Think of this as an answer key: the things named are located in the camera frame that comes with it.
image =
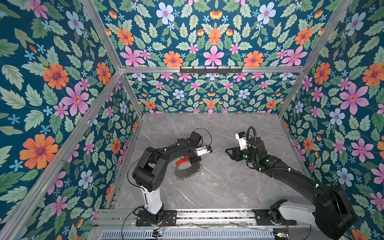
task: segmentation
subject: orange flower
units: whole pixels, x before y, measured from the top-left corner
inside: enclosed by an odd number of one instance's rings
[[[353,239],[356,240],[368,240],[368,237],[364,235],[359,229],[352,229]]]
[[[44,81],[48,82],[48,86],[51,88],[55,88],[57,90],[62,89],[63,87],[67,86],[66,83],[70,81],[70,79],[67,77],[68,72],[67,70],[63,70],[63,66],[60,64],[49,64],[49,68],[44,68],[43,72],[45,73],[43,75]]]
[[[32,169],[37,164],[37,169],[42,169],[47,166],[47,162],[51,162],[55,156],[53,153],[57,152],[58,146],[54,144],[55,140],[53,137],[48,136],[45,139],[44,134],[36,134],[35,140],[28,138],[24,143],[23,147],[27,150],[20,151],[20,160],[27,160],[25,166]]]
[[[135,123],[133,124],[132,132],[135,132],[135,131],[136,131],[136,127],[137,127],[137,122],[135,122]]]
[[[227,36],[232,36],[233,35],[233,31],[231,30],[231,29],[227,29],[227,31],[225,32],[225,34],[227,35]]]
[[[84,222],[84,219],[83,219],[83,218],[80,219],[80,220],[77,222],[76,227],[77,227],[77,228],[81,228],[81,226],[83,225],[83,222]]]
[[[244,66],[246,67],[258,67],[260,66],[260,63],[264,61],[264,58],[262,58],[264,55],[262,53],[259,53],[259,51],[254,51],[252,53],[248,53],[247,57],[244,58]]]
[[[216,45],[220,42],[221,33],[218,31],[217,28],[214,28],[211,30],[211,32],[208,34],[208,41],[212,43],[212,45]]]
[[[309,139],[309,138],[306,138],[304,139],[304,144],[303,144],[305,150],[307,150],[308,152],[313,150],[313,142],[312,142],[312,139]]]
[[[318,19],[319,17],[321,17],[323,15],[323,10],[319,10],[317,11],[315,14],[314,14],[314,18]]]
[[[114,11],[109,11],[108,13],[109,13],[109,15],[111,16],[111,18],[113,18],[113,19],[118,18],[118,14],[117,14],[116,12],[114,12]]]
[[[322,63],[320,66],[317,67],[316,72],[314,74],[315,82],[317,84],[322,85],[324,82],[328,81],[328,75],[331,74],[331,69],[329,67],[329,63]]]
[[[276,105],[277,105],[276,101],[270,101],[266,104],[266,107],[269,109],[272,109],[272,108],[276,107]]]
[[[209,15],[211,16],[212,19],[220,19],[222,16],[223,16],[223,12],[222,11],[212,11],[209,13]]]
[[[109,185],[109,187],[108,187],[108,189],[107,189],[107,195],[105,195],[105,201],[108,201],[108,199],[109,199],[109,195],[111,194],[111,191],[112,191],[112,189],[113,189],[113,186],[114,186],[114,184],[113,183],[111,183],[110,185]]]
[[[34,46],[30,45],[29,48],[31,49],[32,52],[37,53],[36,48]]]
[[[284,126],[287,129],[287,131],[289,132],[289,125],[288,125],[288,123],[284,122]]]
[[[204,30],[200,29],[199,31],[197,31],[197,35],[198,36],[203,36],[204,35]]]
[[[180,58],[179,53],[170,51],[169,54],[166,53],[164,57],[165,57],[164,63],[167,65],[167,67],[181,67],[181,63],[183,62],[183,59]]]
[[[372,64],[369,69],[364,72],[365,77],[362,78],[363,82],[366,82],[367,86],[377,86],[380,84],[380,80],[384,81],[384,63]]]
[[[147,102],[145,103],[145,106],[146,106],[147,108],[149,108],[149,109],[155,109],[155,108],[156,108],[156,104],[153,103],[152,101],[147,101]]]
[[[109,82],[111,73],[109,72],[109,67],[104,62],[97,64],[96,73],[99,75],[100,82],[103,82],[104,85]]]
[[[118,30],[119,41],[125,44],[126,46],[132,45],[135,39],[132,36],[130,31],[127,31],[125,28]]]
[[[121,141],[120,139],[115,139],[115,141],[112,144],[112,152],[113,154],[118,154],[121,147]]]
[[[380,156],[384,159],[384,136],[381,137],[381,140],[383,140],[383,142],[378,142],[378,143],[377,143],[377,148],[378,148],[379,150],[382,150],[382,151],[380,152]]]
[[[210,108],[210,109],[214,108],[215,107],[215,102],[214,101],[209,101],[207,103],[207,107]]]
[[[310,37],[312,37],[312,29],[304,28],[302,31],[300,31],[297,34],[297,37],[295,38],[297,45],[304,45],[304,43],[308,42],[310,40]]]

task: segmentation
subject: robotic arm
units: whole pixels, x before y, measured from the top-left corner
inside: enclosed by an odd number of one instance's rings
[[[210,152],[210,145],[199,146],[200,134],[192,132],[189,138],[180,138],[175,144],[165,148],[148,147],[133,171],[133,178],[141,188],[145,199],[144,211],[139,215],[146,217],[152,225],[158,225],[163,219],[164,205],[160,199],[159,187],[164,180],[168,164],[178,157],[185,156],[194,164],[201,161],[201,155]]]
[[[247,148],[242,145],[241,137],[246,136]],[[253,127],[247,134],[236,134],[240,147],[226,149],[227,154],[235,161],[245,160],[252,163],[253,168],[269,177],[280,180],[306,197],[313,205],[294,204],[281,199],[271,206],[271,220],[281,223],[283,219],[298,220],[317,227],[329,238],[339,239],[357,222],[357,216],[348,199],[347,193],[339,186],[329,187],[303,175],[285,164],[281,159],[267,154],[264,142],[256,136]]]

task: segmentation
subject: red object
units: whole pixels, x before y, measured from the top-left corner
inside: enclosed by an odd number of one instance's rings
[[[176,162],[176,166],[179,166],[180,164],[182,164],[183,162],[187,162],[189,161],[189,158],[186,157],[186,158],[183,158],[183,159],[180,159],[179,161]]]

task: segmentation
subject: orange tulip-like flower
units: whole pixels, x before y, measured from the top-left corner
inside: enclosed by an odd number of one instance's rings
[[[380,81],[384,81],[384,63],[372,64],[369,66],[369,69],[366,69],[364,72],[365,77],[362,78],[362,81],[366,83],[367,86],[377,86],[380,84]]]
[[[197,31],[197,35],[198,36],[203,36],[204,35],[204,30],[200,29],[199,31]]]
[[[212,45],[216,45],[218,42],[220,42],[221,33],[218,31],[217,28],[212,29],[212,31],[208,34],[208,41],[212,43]]]
[[[24,165],[29,169],[34,168],[36,164],[37,169],[45,168],[58,151],[58,146],[54,143],[53,137],[48,136],[45,139],[44,134],[36,134],[35,140],[28,138],[23,143],[23,147],[27,149],[20,151],[20,160],[28,159]]]
[[[313,150],[313,142],[312,142],[312,139],[309,139],[309,138],[306,138],[304,139],[304,144],[303,144],[305,150],[307,150],[308,152]]]
[[[32,52],[37,53],[36,48],[34,46],[30,45],[29,48],[31,49]]]
[[[259,51],[254,51],[253,53],[248,53],[247,57],[244,58],[244,66],[246,67],[258,67],[260,63],[264,61],[262,58],[264,55],[259,53]]]
[[[170,51],[169,53],[166,53],[164,57],[165,57],[164,63],[167,65],[167,67],[181,67],[181,63],[183,62],[183,59],[180,58],[179,53]]]
[[[266,108],[268,108],[268,109],[272,109],[272,108],[276,107],[276,105],[277,105],[277,102],[276,102],[276,101],[270,101],[270,102],[268,102],[268,103],[266,104]]]
[[[137,122],[135,122],[135,123],[133,124],[132,132],[135,132],[135,131],[136,131],[136,127],[137,127]]]
[[[318,19],[319,17],[321,17],[323,15],[323,10],[319,10],[317,11],[315,14],[314,14],[314,18]]]
[[[284,122],[284,126],[287,129],[287,131],[289,132],[289,125],[288,125],[288,123]]]
[[[315,82],[317,84],[322,85],[324,82],[328,81],[329,74],[331,74],[331,69],[329,68],[331,65],[329,63],[322,63],[317,67],[316,72],[314,74]]]
[[[111,194],[111,191],[112,191],[112,189],[113,189],[113,186],[114,186],[113,183],[111,183],[111,184],[109,185],[109,187],[108,187],[108,189],[107,189],[107,192],[106,192],[106,195],[105,195],[105,201],[108,201],[109,196],[110,196],[110,194]]]
[[[130,31],[127,31],[125,28],[118,30],[119,41],[125,44],[126,46],[132,45],[135,39],[132,36]]]
[[[115,141],[112,144],[112,152],[113,154],[118,154],[121,148],[121,141],[120,139],[115,139]]]
[[[109,72],[109,67],[104,62],[97,64],[96,73],[99,75],[100,82],[103,82],[104,85],[109,82],[111,73]]]
[[[209,101],[207,103],[207,107],[210,108],[210,109],[214,108],[215,107],[215,102],[214,101]]]
[[[227,35],[227,36],[232,36],[233,35],[233,31],[231,30],[231,29],[227,29],[227,31],[225,32],[225,34]]]
[[[84,222],[84,219],[83,219],[83,218],[80,219],[80,220],[77,222],[76,227],[77,227],[77,228],[81,228],[81,226],[83,225],[83,222]]]
[[[222,11],[212,11],[209,13],[209,16],[211,16],[212,19],[220,19],[223,16]]]
[[[383,140],[383,142],[378,142],[377,148],[381,150],[380,156],[384,159],[384,136],[381,137],[381,140]]]
[[[51,88],[56,88],[57,90],[62,89],[63,87],[67,86],[67,83],[70,81],[70,79],[67,77],[68,72],[67,70],[63,69],[63,66],[60,64],[49,64],[49,68],[43,69],[44,75],[44,81],[48,82],[48,86]]]
[[[111,18],[113,18],[113,19],[118,18],[118,14],[117,14],[116,12],[114,12],[114,11],[109,11],[108,13],[109,13],[109,15],[111,16]]]
[[[297,45],[304,45],[304,43],[308,42],[310,40],[310,37],[312,37],[312,29],[304,28],[302,31],[300,31],[297,34],[297,37],[295,38]]]
[[[147,101],[147,102],[145,103],[145,106],[146,106],[147,108],[149,108],[149,109],[155,109],[155,108],[156,108],[156,104],[153,103],[152,101]]]
[[[352,229],[353,239],[356,240],[368,240],[368,237],[364,235],[359,229]]]

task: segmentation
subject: floral wallpaper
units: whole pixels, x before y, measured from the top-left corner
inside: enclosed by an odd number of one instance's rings
[[[94,1],[126,66],[298,66],[338,1]],[[321,55],[328,57],[329,49]]]
[[[382,239],[384,6],[351,6],[283,119],[312,178],[346,189],[359,216],[354,238]]]
[[[143,112],[277,112],[293,73],[129,74]]]
[[[0,30],[1,228],[114,69],[77,0],[2,1]],[[18,239],[85,239],[135,119],[119,83]]]

